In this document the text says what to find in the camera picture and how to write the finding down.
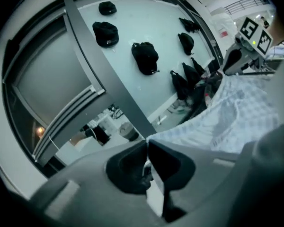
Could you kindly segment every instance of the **white cable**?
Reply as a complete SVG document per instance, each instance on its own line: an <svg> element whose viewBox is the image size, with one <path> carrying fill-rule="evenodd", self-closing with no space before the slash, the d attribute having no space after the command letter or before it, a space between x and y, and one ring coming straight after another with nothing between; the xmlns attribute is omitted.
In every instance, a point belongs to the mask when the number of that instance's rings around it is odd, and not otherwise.
<svg viewBox="0 0 284 227"><path fill-rule="evenodd" d="M91 129L91 131L93 131L93 129ZM97 140L97 137L96 137L96 134L95 134L95 132L93 131L93 134L94 134L94 136L95 136L95 139Z"/></svg>
<svg viewBox="0 0 284 227"><path fill-rule="evenodd" d="M56 146L56 144L53 142L52 138L50 136L48 138L53 143L53 145Z"/></svg>

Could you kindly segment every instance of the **black cap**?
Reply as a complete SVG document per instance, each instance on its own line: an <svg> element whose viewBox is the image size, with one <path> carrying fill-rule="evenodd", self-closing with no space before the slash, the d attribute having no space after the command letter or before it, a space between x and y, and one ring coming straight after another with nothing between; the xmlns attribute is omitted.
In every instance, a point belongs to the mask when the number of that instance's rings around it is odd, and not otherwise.
<svg viewBox="0 0 284 227"><path fill-rule="evenodd" d="M102 15L111 15L116 13L117 9L112 2L102 2L99 4L99 12Z"/></svg>
<svg viewBox="0 0 284 227"><path fill-rule="evenodd" d="M193 49L195 42L192 37L186 33L178 34L180 42L183 46L186 55L191 55L191 50Z"/></svg>
<svg viewBox="0 0 284 227"><path fill-rule="evenodd" d="M157 70L157 60L159 56L151 43L134 43L132 46L132 54L138 64L139 70L144 75L152 75L159 72Z"/></svg>
<svg viewBox="0 0 284 227"><path fill-rule="evenodd" d="M108 22L95 22L93 24L96 41L102 47L110 47L119 42L118 29Z"/></svg>

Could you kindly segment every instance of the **checkered fabric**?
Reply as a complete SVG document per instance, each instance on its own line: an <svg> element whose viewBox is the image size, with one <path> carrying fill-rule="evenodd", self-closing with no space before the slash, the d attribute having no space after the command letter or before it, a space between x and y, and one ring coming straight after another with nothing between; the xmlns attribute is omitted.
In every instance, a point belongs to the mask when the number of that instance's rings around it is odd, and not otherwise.
<svg viewBox="0 0 284 227"><path fill-rule="evenodd" d="M244 145L279 126L266 91L267 77L223 76L208 108L197 117L147 138L214 151L240 153Z"/></svg>

